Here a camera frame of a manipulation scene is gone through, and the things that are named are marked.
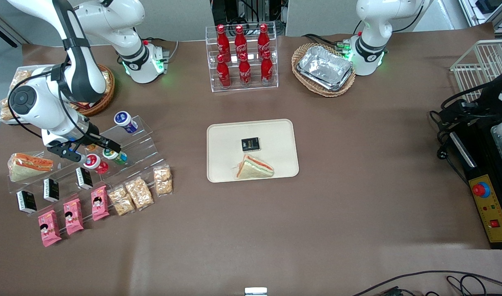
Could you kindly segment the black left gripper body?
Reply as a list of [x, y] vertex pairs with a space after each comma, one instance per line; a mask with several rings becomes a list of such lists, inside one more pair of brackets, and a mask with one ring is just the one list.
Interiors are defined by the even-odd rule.
[[502, 91], [502, 82], [497, 82], [486, 86], [480, 90], [479, 97], [471, 95], [473, 99], [470, 107], [463, 107], [463, 110], [475, 110], [482, 114], [482, 118], [491, 118], [493, 120], [502, 119], [502, 105], [498, 99]]

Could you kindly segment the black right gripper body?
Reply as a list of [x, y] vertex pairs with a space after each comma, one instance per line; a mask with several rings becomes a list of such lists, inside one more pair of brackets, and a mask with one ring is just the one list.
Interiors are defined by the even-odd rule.
[[99, 137], [103, 136], [98, 136], [94, 134], [84, 135], [81, 139], [68, 140], [67, 142], [63, 143], [55, 140], [49, 143], [49, 152], [61, 158], [60, 156], [61, 148], [70, 148], [71, 150], [76, 150], [78, 152], [80, 146], [91, 146], [91, 145], [96, 146], [95, 141]]

